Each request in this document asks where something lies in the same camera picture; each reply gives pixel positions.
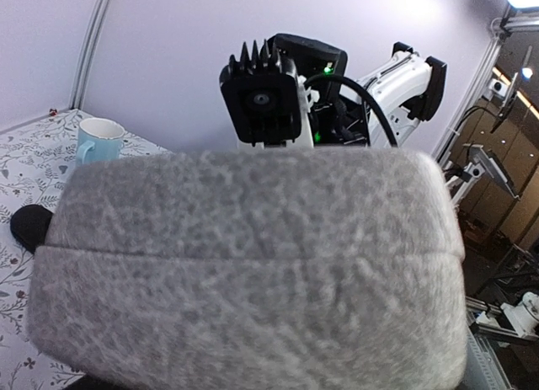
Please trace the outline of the grey glasses case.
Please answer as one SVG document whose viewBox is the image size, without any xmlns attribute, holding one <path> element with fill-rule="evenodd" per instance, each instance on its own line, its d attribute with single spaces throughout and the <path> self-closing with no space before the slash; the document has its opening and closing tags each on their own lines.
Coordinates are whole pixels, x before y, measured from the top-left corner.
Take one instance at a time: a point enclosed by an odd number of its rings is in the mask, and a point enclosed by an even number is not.
<svg viewBox="0 0 539 390">
<path fill-rule="evenodd" d="M 56 361 L 132 389 L 453 389 L 464 256 L 422 152 L 93 163 L 35 253 L 27 330 Z"/>
</svg>

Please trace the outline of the black glasses case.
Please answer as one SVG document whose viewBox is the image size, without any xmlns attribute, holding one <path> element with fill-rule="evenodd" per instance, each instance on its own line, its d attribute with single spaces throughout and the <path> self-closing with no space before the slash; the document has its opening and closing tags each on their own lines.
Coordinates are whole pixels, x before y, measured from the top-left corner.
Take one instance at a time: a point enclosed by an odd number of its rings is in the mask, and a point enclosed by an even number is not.
<svg viewBox="0 0 539 390">
<path fill-rule="evenodd" d="M 54 213 L 41 205 L 27 205 L 18 209 L 10 219 L 13 238 L 28 252 L 44 244 Z"/>
</svg>

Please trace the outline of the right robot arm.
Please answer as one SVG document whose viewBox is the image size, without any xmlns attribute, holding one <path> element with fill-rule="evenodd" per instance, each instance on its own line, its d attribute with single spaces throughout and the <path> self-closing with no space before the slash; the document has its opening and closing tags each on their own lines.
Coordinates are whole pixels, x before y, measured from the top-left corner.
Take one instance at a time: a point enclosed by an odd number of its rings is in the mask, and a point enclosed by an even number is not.
<svg viewBox="0 0 539 390">
<path fill-rule="evenodd" d="M 354 80 L 344 72 L 347 53 L 319 40 L 279 33 L 268 46 L 294 61 L 307 90 L 308 130 L 316 146 L 400 147 L 440 108 L 447 65 L 423 58 L 403 42 L 385 64 Z"/>
</svg>

